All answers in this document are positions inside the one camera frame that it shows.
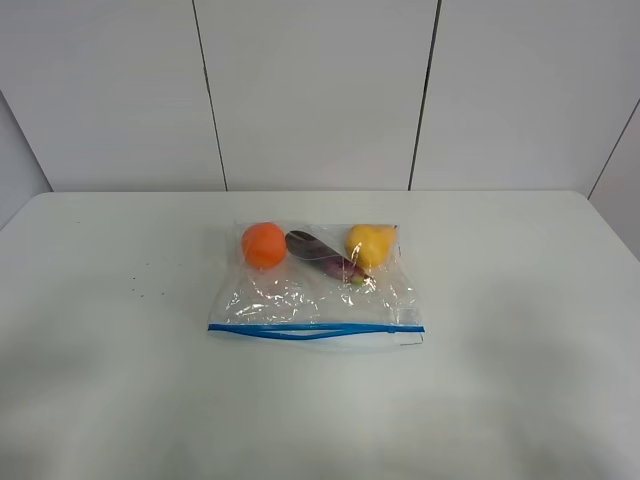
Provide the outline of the clear blue-zip file bag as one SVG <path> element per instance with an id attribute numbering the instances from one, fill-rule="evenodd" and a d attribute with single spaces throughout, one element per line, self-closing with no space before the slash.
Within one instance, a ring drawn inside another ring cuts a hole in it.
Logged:
<path id="1" fill-rule="evenodd" d="M 426 328 L 416 289 L 401 263 L 398 224 L 266 222 L 278 225 L 285 235 L 291 230 L 307 232 L 345 258 L 346 234 L 357 224 L 396 225 L 396 242 L 381 266 L 364 269 L 370 276 L 367 283 L 352 285 L 321 273 L 288 250 L 275 267 L 251 267 L 244 259 L 241 237 L 251 225 L 264 222 L 235 224 L 224 234 L 225 275 L 209 313 L 210 333 L 335 346 L 423 343 Z"/>

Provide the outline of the purple eggplant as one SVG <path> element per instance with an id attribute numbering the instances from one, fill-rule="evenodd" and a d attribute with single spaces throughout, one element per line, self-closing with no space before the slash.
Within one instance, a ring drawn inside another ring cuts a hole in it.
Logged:
<path id="1" fill-rule="evenodd" d="M 292 256 L 331 278 L 352 285 L 370 280 L 364 269 L 307 232 L 291 230 L 285 235 L 285 243 Z"/>

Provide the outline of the yellow pear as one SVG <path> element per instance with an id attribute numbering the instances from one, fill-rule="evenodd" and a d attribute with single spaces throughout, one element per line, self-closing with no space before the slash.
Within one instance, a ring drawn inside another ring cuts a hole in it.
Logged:
<path id="1" fill-rule="evenodd" d="M 381 266 L 396 242 L 396 231 L 396 225 L 354 225 L 345 237 L 347 258 L 365 270 Z"/>

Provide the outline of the orange fruit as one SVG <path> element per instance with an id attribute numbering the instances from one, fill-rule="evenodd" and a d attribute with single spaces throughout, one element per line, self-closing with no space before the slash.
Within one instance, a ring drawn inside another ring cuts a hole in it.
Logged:
<path id="1" fill-rule="evenodd" d="M 241 248 L 245 261 L 256 269 L 275 267 L 287 253 L 284 232 L 271 222 L 248 227 L 241 237 Z"/>

